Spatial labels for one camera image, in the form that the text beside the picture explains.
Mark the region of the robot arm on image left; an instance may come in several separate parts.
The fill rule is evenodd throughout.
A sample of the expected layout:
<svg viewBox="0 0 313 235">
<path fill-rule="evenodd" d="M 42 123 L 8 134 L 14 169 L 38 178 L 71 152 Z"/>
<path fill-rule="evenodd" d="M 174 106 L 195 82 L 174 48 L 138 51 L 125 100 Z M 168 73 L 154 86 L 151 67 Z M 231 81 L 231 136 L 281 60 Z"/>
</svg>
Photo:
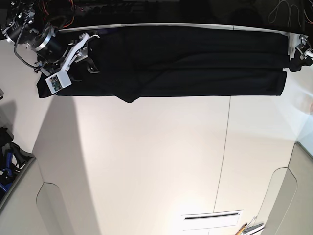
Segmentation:
<svg viewBox="0 0 313 235">
<path fill-rule="evenodd" d="M 164 23 L 173 12 L 164 14 L 170 6 L 178 13 L 173 23 L 207 24 L 217 16 L 209 0 L 2 0 L 0 31 L 12 43 L 29 44 L 39 36 L 53 36 L 60 30 L 73 30 L 99 23 Z"/>
</svg>

